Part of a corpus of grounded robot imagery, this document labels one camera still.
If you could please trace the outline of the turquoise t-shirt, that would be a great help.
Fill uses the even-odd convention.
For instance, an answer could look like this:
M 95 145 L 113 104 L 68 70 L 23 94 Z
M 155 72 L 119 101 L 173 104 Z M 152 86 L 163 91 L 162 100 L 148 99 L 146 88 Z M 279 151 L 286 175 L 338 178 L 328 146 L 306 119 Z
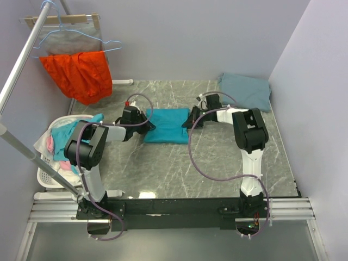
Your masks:
M 188 144 L 189 136 L 182 124 L 188 119 L 189 108 L 156 108 L 150 122 L 155 129 L 149 130 L 144 143 L 152 144 Z

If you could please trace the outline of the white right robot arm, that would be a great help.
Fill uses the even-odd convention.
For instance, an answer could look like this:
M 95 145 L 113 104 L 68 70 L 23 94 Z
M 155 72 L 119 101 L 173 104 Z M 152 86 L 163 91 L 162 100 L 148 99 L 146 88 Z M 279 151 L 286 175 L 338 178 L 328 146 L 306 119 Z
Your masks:
M 228 178 L 215 178 L 204 173 L 195 163 L 191 150 L 191 138 L 196 125 L 210 114 L 217 114 L 217 121 L 233 126 L 235 142 L 242 155 L 243 173 Z M 232 107 L 212 109 L 200 115 L 194 122 L 188 141 L 188 154 L 193 167 L 203 177 L 216 182 L 227 182 L 242 179 L 240 192 L 246 199 L 240 201 L 239 212 L 245 217 L 252 216 L 257 210 L 257 196 L 269 198 L 266 186 L 262 182 L 262 156 L 265 145 L 269 141 L 269 134 L 264 120 L 257 108 L 238 110 Z

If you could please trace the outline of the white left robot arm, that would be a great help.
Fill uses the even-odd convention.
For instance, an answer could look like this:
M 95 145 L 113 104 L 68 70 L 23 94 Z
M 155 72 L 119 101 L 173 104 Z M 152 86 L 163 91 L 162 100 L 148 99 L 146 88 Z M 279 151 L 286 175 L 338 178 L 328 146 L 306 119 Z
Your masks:
M 128 141 L 134 133 L 146 134 L 155 130 L 143 111 L 127 111 L 113 123 L 96 120 L 78 120 L 66 146 L 64 156 L 80 176 L 84 197 L 93 201 L 89 212 L 98 219 L 108 214 L 109 206 L 103 201 L 106 190 L 101 181 L 99 163 L 105 145 L 110 141 Z

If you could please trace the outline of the folded grey-blue t-shirt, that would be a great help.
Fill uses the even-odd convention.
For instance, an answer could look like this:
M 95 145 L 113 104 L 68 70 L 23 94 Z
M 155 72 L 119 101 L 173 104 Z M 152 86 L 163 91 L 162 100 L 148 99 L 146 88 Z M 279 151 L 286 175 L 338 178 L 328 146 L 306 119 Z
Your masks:
M 232 73 L 222 73 L 218 77 L 219 90 L 224 96 L 222 102 L 229 104 L 233 97 L 237 105 L 243 109 L 258 108 L 260 111 L 269 112 L 271 89 L 269 82 L 264 79 L 241 76 Z

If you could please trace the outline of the orange hanging shirt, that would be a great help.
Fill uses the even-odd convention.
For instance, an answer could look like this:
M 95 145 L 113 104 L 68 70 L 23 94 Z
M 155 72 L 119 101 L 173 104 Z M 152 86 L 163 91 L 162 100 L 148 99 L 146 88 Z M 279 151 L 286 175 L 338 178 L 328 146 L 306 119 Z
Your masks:
M 50 55 L 39 60 L 61 92 L 83 105 L 95 104 L 113 92 L 103 51 Z

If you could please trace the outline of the pile of laundry clothes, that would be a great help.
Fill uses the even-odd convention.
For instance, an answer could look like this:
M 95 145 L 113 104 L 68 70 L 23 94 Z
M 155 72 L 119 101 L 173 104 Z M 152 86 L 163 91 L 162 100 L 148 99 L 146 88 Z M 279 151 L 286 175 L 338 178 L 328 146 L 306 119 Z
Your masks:
M 69 160 L 64 156 L 64 148 L 79 120 L 100 122 L 103 119 L 103 114 L 63 116 L 51 123 L 48 130 L 36 141 L 34 148 L 43 157 L 49 159 L 49 164 L 67 181 L 80 185 L 78 170 L 70 165 Z

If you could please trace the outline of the grey hanging cloth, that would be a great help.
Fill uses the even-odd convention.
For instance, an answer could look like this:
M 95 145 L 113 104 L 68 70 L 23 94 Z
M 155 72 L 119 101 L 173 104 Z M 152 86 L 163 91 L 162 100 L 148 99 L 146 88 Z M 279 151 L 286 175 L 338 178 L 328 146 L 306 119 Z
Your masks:
M 92 23 L 66 24 L 59 30 L 56 26 L 42 28 L 38 41 L 47 55 L 73 55 L 81 52 L 104 50 L 102 34 Z

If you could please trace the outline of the silver clothes rack pole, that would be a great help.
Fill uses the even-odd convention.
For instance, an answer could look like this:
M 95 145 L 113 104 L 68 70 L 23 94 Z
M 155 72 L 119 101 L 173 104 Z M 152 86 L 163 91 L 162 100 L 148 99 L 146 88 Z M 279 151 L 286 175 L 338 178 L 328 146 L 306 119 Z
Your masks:
M 33 29 L 31 29 L 29 36 L 27 37 L 21 52 L 18 55 L 18 58 L 11 69 L 10 75 L 6 80 L 4 87 L 1 91 L 1 116 L 3 116 L 6 108 L 12 104 L 11 98 L 13 92 L 16 91 L 18 86 L 18 80 L 21 78 L 23 71 L 26 69 L 27 60 L 33 59 L 31 68 L 43 69 L 41 63 L 39 62 L 39 56 L 43 54 L 35 52 L 36 56 L 33 56 L 32 50 L 33 47 L 36 47 L 35 44 L 38 39 L 38 34 L 41 31 L 43 22 L 46 17 L 49 15 L 50 10 L 53 9 L 51 4 L 47 3 L 44 6 L 41 6 L 41 11 L 39 21 Z M 23 106 L 28 100 L 29 105 L 32 105 L 32 114 L 27 116 L 26 119 L 29 120 L 28 123 L 21 121 L 20 130 L 23 131 L 25 137 L 29 137 L 30 133 L 38 134 L 35 131 L 35 127 L 43 122 L 43 118 L 39 115 L 39 112 L 46 113 L 48 111 L 55 112 L 58 109 L 53 106 L 53 102 L 49 100 L 49 96 L 44 94 L 47 91 L 47 84 L 42 85 L 42 89 L 39 90 L 40 86 L 37 83 L 30 83 L 31 80 L 39 80 L 41 77 L 44 77 L 45 74 L 32 73 L 28 78 L 23 81 L 23 88 L 19 91 L 19 94 L 23 97 L 22 101 L 19 101 L 14 104 L 15 108 L 19 108 L 20 112 L 27 113 L 28 109 Z M 32 148 L 23 143 L 21 139 L 13 135 L 9 131 L 8 125 L 1 120 L 1 139 L 9 144 L 13 149 L 15 149 L 20 155 L 27 158 L 31 164 L 35 165 L 36 170 L 41 170 L 42 172 L 47 173 L 53 180 L 57 181 L 65 190 L 64 191 L 46 191 L 46 192 L 35 192 L 32 194 L 32 198 L 36 201 L 62 201 L 62 200 L 73 200 L 76 201 L 77 198 L 82 194 L 82 190 L 75 188 L 73 184 L 70 184 L 68 181 L 64 180 L 53 167 L 40 158 L 36 152 L 32 151 Z

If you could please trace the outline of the wooden hanger bar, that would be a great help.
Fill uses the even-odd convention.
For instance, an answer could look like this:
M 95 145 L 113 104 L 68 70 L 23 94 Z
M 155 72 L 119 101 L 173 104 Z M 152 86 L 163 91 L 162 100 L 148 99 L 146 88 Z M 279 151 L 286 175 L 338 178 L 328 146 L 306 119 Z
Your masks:
M 19 19 L 21 24 L 26 24 L 30 29 L 33 29 L 37 22 L 39 21 L 38 16 L 27 16 L 25 18 Z M 100 15 L 98 13 L 92 13 L 90 15 L 79 14 L 79 15 L 58 15 L 47 16 L 43 22 L 44 26 L 58 26 L 60 23 L 63 24 L 82 24 L 82 23 L 92 23 L 95 29 L 100 29 Z

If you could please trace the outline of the white table edge bracket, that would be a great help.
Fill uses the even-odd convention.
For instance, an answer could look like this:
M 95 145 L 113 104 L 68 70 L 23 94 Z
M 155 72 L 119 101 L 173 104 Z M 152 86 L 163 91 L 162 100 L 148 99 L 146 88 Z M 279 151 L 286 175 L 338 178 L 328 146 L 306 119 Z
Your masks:
M 132 85 L 134 83 L 133 79 L 124 79 L 124 80 L 112 80 L 113 85 Z

